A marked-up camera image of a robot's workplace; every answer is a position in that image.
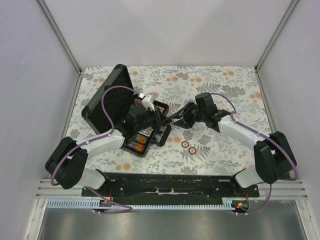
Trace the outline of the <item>orange poker chip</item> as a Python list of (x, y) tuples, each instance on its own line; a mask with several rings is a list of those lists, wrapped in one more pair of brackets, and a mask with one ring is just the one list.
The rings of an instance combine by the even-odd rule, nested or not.
[(190, 147), (190, 148), (188, 149), (188, 152), (189, 152), (191, 155), (194, 155), (194, 154), (196, 154), (197, 150), (196, 150), (194, 147)]
[(183, 141), (183, 142), (181, 143), (181, 146), (182, 146), (183, 148), (188, 148), (188, 147), (189, 147), (189, 142), (188, 142), (188, 141)]

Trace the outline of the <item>blue playing card deck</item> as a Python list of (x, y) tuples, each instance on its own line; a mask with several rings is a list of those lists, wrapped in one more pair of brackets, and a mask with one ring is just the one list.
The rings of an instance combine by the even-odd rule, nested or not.
[(152, 128), (147, 128), (139, 132), (139, 134), (144, 135), (146, 137), (150, 137), (153, 132)]

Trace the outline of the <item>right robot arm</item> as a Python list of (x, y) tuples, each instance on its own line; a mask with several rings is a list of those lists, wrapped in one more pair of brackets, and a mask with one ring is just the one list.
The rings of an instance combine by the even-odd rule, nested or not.
[(198, 94), (195, 102), (189, 102), (170, 118), (175, 126), (184, 129), (191, 129), (195, 123), (204, 123), (208, 128), (239, 141), (253, 151), (254, 166), (236, 173), (235, 181), (229, 184), (233, 196), (242, 196), (252, 185), (287, 181), (290, 171), (294, 172), (292, 181), (299, 178), (297, 161), (282, 132), (267, 134), (240, 122), (235, 118), (235, 110), (229, 112), (218, 109), (212, 96), (209, 92)]

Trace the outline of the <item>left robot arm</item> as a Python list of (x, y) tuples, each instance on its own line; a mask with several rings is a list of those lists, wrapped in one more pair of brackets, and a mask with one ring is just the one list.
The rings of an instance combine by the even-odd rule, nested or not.
[(50, 174), (51, 185), (68, 190), (81, 182), (83, 186), (92, 187), (97, 195), (106, 196), (110, 192), (109, 182), (105, 181), (105, 177), (99, 171), (87, 169), (87, 160), (128, 145), (139, 132), (149, 127), (159, 130), (171, 123), (172, 119), (163, 114), (158, 107), (147, 110), (142, 105), (133, 105), (127, 115), (105, 133), (81, 143), (70, 137), (63, 138), (45, 164), (45, 169)]

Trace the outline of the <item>black poker set case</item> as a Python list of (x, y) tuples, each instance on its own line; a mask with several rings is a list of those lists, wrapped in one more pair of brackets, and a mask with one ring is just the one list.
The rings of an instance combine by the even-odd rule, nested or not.
[[(134, 90), (131, 77), (126, 65), (116, 65), (97, 92), (93, 95), (88, 104), (83, 108), (81, 115), (83, 119), (89, 124), (97, 135), (106, 133), (113, 129), (122, 118), (124, 118), (131, 105), (134, 105), (134, 99), (141, 94)], [(155, 104), (164, 107), (162, 112), (167, 116), (169, 107), (167, 104), (154, 100)], [(138, 157), (144, 157), (150, 145), (156, 140), (156, 135), (162, 136), (158, 146), (163, 146), (171, 131), (171, 126), (167, 125), (158, 130), (154, 130), (145, 144), (142, 153), (134, 152), (123, 146), (122, 150), (134, 154)]]

